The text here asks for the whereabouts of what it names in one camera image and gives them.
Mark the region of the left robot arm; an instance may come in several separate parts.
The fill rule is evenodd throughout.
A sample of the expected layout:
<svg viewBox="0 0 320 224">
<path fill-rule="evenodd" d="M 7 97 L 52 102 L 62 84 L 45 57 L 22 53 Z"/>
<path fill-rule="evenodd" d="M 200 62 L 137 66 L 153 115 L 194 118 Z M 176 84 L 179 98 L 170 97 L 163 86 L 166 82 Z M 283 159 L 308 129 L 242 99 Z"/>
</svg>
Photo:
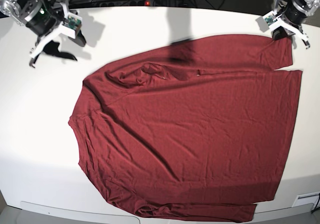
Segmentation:
<svg viewBox="0 0 320 224">
<path fill-rule="evenodd" d="M 302 24 L 320 7 L 320 0 L 274 0 L 274 8 L 256 19 L 262 32 L 271 31 L 272 39 L 297 36 L 310 48 L 309 37 Z"/>
</svg>

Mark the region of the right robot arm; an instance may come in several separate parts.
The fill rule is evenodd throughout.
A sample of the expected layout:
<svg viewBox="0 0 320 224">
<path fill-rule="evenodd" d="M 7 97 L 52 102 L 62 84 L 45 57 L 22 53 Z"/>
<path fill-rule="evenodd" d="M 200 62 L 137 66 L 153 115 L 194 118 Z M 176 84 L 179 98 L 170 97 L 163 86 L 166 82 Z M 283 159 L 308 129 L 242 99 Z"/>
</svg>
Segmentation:
<svg viewBox="0 0 320 224">
<path fill-rule="evenodd" d="M 59 51 L 59 35 L 68 37 L 78 46 L 87 43 L 82 34 L 83 18 L 76 10 L 69 9 L 71 0 L 0 0 L 0 12 L 13 18 L 37 35 L 34 47 L 29 52 L 29 66 L 34 68 L 40 54 L 62 59 L 77 60 L 68 52 Z"/>
</svg>

